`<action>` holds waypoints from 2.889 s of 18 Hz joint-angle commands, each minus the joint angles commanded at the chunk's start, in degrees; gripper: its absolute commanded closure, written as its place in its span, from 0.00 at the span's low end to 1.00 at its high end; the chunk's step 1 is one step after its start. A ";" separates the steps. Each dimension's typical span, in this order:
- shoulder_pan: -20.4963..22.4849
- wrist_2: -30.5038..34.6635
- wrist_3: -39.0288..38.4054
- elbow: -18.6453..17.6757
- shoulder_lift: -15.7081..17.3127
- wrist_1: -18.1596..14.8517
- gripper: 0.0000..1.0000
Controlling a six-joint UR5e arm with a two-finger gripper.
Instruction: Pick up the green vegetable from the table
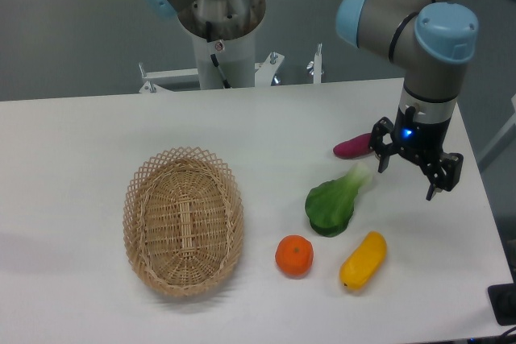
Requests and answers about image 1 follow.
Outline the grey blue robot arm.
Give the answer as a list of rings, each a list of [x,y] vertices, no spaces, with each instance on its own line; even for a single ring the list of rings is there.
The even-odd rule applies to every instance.
[[[178,18],[190,35],[203,89],[270,86],[282,58],[255,62],[255,33],[265,0],[146,0],[164,18]],[[429,194],[451,191],[463,156],[443,149],[478,20],[453,0],[343,0],[335,29],[348,44],[383,56],[406,72],[394,121],[379,120],[369,146],[384,171],[392,155],[417,165]]]

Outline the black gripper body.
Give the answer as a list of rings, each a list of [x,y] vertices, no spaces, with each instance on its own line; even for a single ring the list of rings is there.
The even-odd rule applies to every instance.
[[[416,121],[414,108],[398,109],[394,130],[390,135],[391,155],[400,155],[418,166],[443,166],[452,157],[443,150],[451,119],[437,123]]]

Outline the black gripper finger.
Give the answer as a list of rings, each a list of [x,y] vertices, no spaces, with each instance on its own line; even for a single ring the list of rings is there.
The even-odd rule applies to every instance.
[[[398,153],[398,146],[392,140],[390,143],[384,142],[386,135],[394,134],[394,124],[386,117],[376,122],[370,134],[370,150],[373,151],[378,159],[378,172],[384,172],[389,166],[389,160],[392,155]]]
[[[460,181],[464,157],[460,153],[430,151],[422,156],[420,168],[429,180],[426,199],[430,201],[437,192],[451,192]]]

